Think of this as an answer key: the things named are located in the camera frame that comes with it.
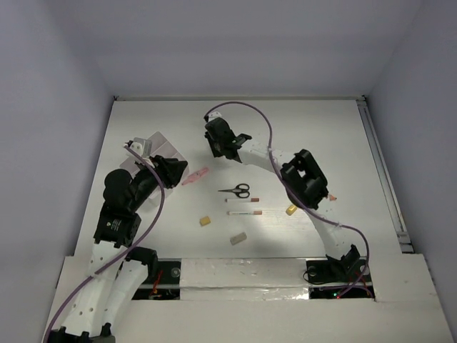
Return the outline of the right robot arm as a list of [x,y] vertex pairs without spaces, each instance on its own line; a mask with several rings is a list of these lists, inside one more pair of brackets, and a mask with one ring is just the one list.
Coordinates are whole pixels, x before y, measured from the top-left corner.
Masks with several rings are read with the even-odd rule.
[[291,154],[271,147],[272,138],[263,145],[248,134],[234,134],[218,112],[205,116],[205,138],[215,157],[224,157],[243,165],[252,165],[274,173],[283,184],[290,201],[311,219],[324,246],[326,261],[308,272],[313,284],[350,282],[357,284],[368,269],[364,259],[347,237],[360,230],[337,222],[334,216],[328,180],[310,151]]

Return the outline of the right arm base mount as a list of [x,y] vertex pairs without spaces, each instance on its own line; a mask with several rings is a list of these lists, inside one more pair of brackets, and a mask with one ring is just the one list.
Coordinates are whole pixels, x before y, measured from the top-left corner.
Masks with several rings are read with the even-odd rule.
[[363,273],[360,280],[347,291],[343,299],[375,299],[373,282],[369,268],[365,269],[366,260],[356,262],[355,269],[348,274],[334,272],[331,263],[324,259],[306,261],[306,268],[302,274],[308,284],[310,299],[338,299],[347,287],[352,285]]

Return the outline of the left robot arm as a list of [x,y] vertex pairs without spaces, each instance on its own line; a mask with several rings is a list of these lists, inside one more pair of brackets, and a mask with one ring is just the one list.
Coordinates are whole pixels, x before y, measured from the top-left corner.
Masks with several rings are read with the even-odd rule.
[[107,174],[86,279],[55,313],[59,317],[69,309],[58,329],[46,329],[45,342],[115,342],[116,328],[136,290],[156,278],[157,253],[139,246],[137,211],[155,190],[163,196],[177,186],[188,163],[156,155],[136,165],[135,175],[125,169]]

